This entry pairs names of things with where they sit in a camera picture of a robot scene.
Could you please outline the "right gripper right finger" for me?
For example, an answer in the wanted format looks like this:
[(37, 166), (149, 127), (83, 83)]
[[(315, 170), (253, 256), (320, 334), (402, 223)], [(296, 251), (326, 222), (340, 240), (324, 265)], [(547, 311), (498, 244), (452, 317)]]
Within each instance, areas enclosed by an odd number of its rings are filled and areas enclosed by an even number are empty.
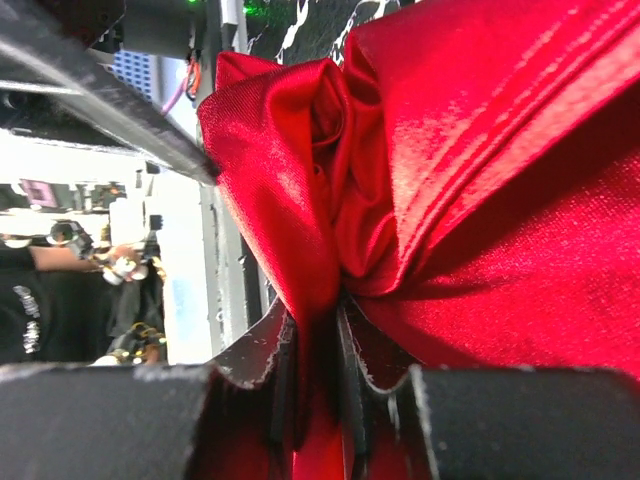
[(349, 479), (635, 479), (639, 389), (611, 370), (428, 368), (340, 306)]

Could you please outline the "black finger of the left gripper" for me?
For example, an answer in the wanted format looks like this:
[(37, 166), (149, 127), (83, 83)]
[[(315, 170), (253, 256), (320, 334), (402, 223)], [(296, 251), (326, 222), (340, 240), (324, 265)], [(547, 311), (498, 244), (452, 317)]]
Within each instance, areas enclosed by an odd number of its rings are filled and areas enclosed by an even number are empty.
[(219, 168), (169, 118), (117, 80), (81, 44), (54, 31), (34, 1), (1, 3), (1, 58), (42, 77), (64, 108), (187, 178), (214, 185)]

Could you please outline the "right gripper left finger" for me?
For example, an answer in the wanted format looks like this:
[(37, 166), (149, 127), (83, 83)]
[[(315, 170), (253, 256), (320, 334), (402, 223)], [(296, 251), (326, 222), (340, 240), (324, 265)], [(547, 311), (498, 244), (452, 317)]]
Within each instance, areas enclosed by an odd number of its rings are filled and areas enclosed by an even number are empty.
[(1, 370), (5, 479), (288, 479), (296, 327), (281, 303), (202, 365)]

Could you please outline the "red cloth napkin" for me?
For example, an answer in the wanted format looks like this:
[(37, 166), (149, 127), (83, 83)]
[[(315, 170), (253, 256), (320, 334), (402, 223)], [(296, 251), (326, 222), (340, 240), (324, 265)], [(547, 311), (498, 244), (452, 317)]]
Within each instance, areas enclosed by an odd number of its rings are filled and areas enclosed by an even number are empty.
[(639, 5), (423, 1), (344, 60), (223, 52), (198, 110), (299, 332), (297, 479), (339, 479), (334, 310), (430, 366), (639, 373)]

